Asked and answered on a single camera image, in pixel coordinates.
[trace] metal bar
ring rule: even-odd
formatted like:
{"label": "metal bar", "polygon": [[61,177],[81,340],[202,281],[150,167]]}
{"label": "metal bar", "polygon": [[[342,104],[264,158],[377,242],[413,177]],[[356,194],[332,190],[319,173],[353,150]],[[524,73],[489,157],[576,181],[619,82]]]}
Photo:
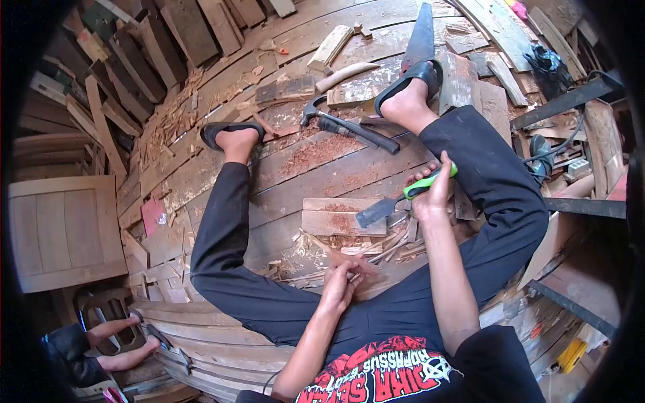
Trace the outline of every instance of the metal bar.
{"label": "metal bar", "polygon": [[[620,81],[616,69],[608,73],[610,76]],[[602,97],[614,90],[622,88],[614,83],[611,79],[603,76],[589,80],[588,83],[552,99],[546,104],[536,108],[524,115],[518,116],[511,121],[511,131],[525,128],[533,123],[539,122],[547,117],[555,116],[566,110],[584,104],[592,99]]]}
{"label": "metal bar", "polygon": [[563,213],[576,213],[585,215],[597,215],[599,217],[611,217],[614,219],[626,219],[626,204],[617,200],[595,200],[595,199],[559,199],[556,197],[545,197],[546,207],[551,211]]}

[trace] foot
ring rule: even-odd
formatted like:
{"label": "foot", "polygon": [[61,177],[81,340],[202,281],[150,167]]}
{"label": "foot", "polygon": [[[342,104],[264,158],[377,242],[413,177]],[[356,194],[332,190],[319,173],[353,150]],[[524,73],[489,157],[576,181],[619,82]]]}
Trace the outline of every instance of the foot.
{"label": "foot", "polygon": [[215,143],[224,150],[225,162],[248,163],[253,146],[257,144],[259,134],[256,129],[246,128],[232,132],[221,131]]}
{"label": "foot", "polygon": [[390,122],[419,135],[428,124],[439,118],[428,108],[427,98],[428,85],[422,79],[413,78],[403,91],[381,104],[381,113]]}
{"label": "foot", "polygon": [[160,348],[160,347],[161,347],[161,342],[159,341],[159,339],[157,339],[157,338],[156,338],[156,337],[154,337],[154,336],[148,336],[148,337],[146,337],[146,344],[145,344],[145,346],[146,346],[147,348],[149,348],[149,349],[150,349],[150,351],[154,351],[154,350],[156,350],[157,348]]}

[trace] yellow object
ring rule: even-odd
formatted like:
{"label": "yellow object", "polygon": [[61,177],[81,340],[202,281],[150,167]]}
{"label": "yellow object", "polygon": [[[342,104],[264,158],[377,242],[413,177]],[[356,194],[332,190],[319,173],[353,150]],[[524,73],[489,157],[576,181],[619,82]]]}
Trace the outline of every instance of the yellow object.
{"label": "yellow object", "polygon": [[560,372],[571,372],[586,350],[587,342],[576,337],[557,359],[557,363],[560,366]]}

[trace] black pants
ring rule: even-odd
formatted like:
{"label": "black pants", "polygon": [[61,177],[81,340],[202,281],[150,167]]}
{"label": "black pants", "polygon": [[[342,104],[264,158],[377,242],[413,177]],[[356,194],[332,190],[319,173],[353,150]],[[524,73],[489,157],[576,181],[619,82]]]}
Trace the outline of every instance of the black pants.
{"label": "black pants", "polygon": [[[448,151],[459,169],[457,182],[486,215],[488,222],[479,234],[459,246],[475,298],[485,302],[526,264],[544,237],[548,214],[540,191],[512,149],[472,106],[447,113],[419,138],[435,155]],[[320,296],[243,266],[249,180],[245,165],[222,167],[195,241],[191,281],[205,299],[245,328],[276,345],[295,346]],[[428,349],[444,352],[427,264],[372,300],[352,304],[336,329],[326,362],[394,335],[424,337]]]}

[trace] wooden frame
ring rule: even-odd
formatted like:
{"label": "wooden frame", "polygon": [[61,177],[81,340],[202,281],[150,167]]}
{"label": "wooden frame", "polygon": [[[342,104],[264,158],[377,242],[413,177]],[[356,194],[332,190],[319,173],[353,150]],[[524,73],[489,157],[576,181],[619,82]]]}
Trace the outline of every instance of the wooden frame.
{"label": "wooden frame", "polygon": [[9,206],[23,292],[55,290],[128,272],[114,176],[13,183]]}

